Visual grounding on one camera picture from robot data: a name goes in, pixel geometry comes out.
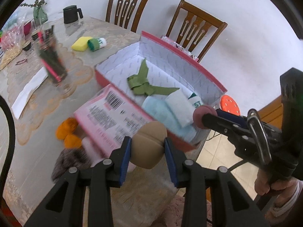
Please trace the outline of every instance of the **green bow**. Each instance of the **green bow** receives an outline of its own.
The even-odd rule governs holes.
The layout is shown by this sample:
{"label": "green bow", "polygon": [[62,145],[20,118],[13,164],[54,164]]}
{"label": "green bow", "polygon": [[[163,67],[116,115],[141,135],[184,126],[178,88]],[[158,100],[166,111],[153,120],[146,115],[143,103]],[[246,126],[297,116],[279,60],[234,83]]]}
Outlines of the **green bow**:
{"label": "green bow", "polygon": [[127,78],[128,86],[133,91],[134,95],[169,95],[179,88],[167,88],[150,85],[147,80],[148,67],[146,65],[146,58],[142,60],[138,74],[131,75]]}

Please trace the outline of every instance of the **mug handle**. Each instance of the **mug handle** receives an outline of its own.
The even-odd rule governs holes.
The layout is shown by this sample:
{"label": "mug handle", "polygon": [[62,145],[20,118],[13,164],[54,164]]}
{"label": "mug handle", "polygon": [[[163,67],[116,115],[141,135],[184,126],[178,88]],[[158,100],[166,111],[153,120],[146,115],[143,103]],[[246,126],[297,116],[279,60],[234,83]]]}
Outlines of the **mug handle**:
{"label": "mug handle", "polygon": [[79,13],[80,19],[83,19],[83,14],[82,14],[81,8],[78,8],[77,11]]}

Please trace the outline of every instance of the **tan sponge ball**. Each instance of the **tan sponge ball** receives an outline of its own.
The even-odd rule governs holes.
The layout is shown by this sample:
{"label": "tan sponge ball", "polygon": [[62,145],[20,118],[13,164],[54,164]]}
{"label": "tan sponge ball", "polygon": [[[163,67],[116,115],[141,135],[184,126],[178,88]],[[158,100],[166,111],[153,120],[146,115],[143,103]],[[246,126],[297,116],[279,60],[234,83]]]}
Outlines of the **tan sponge ball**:
{"label": "tan sponge ball", "polygon": [[145,169],[153,168],[163,157],[166,137],[167,130],[158,121],[142,126],[131,140],[130,162]]}

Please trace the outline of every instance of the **orange yarn ball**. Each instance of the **orange yarn ball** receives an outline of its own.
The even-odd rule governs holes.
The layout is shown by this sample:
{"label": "orange yarn ball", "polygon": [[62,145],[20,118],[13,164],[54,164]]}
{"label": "orange yarn ball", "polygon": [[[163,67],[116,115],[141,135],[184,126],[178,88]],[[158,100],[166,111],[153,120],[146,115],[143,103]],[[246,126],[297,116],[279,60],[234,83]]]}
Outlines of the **orange yarn ball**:
{"label": "orange yarn ball", "polygon": [[68,134],[72,134],[78,126],[75,118],[68,118],[58,126],[56,130],[56,137],[59,140],[64,140]]}
{"label": "orange yarn ball", "polygon": [[64,147],[65,148],[80,148],[81,147],[81,139],[73,134],[68,134],[64,139]]}
{"label": "orange yarn ball", "polygon": [[67,130],[69,133],[73,133],[78,126],[78,122],[75,118],[68,118],[63,121],[62,124],[64,129]]}

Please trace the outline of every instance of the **blue gripper pad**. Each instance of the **blue gripper pad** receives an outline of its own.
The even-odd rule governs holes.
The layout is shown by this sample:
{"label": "blue gripper pad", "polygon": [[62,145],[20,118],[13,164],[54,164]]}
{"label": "blue gripper pad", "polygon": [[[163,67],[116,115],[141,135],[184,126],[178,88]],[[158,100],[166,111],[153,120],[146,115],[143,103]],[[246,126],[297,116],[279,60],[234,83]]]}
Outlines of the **blue gripper pad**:
{"label": "blue gripper pad", "polygon": [[131,157],[131,138],[129,137],[128,139],[124,139],[123,143],[126,143],[126,148],[125,148],[125,152],[124,152],[122,162],[121,162],[121,167],[120,167],[120,178],[119,178],[120,186],[122,186],[122,184],[125,182],[127,168],[128,168],[129,160]]}
{"label": "blue gripper pad", "polygon": [[169,140],[166,138],[164,141],[164,154],[166,158],[167,167],[169,169],[169,175],[171,177],[172,183],[174,183],[175,187],[178,187],[178,179],[177,179],[177,168],[174,161],[174,157],[172,155],[172,151],[169,146]]}
{"label": "blue gripper pad", "polygon": [[226,120],[229,120],[233,123],[238,124],[240,127],[242,127],[243,129],[247,129],[247,125],[246,125],[246,121],[243,117],[241,116],[237,116],[228,112],[225,112],[221,109],[217,109],[216,110],[217,114],[219,117],[224,118]]}

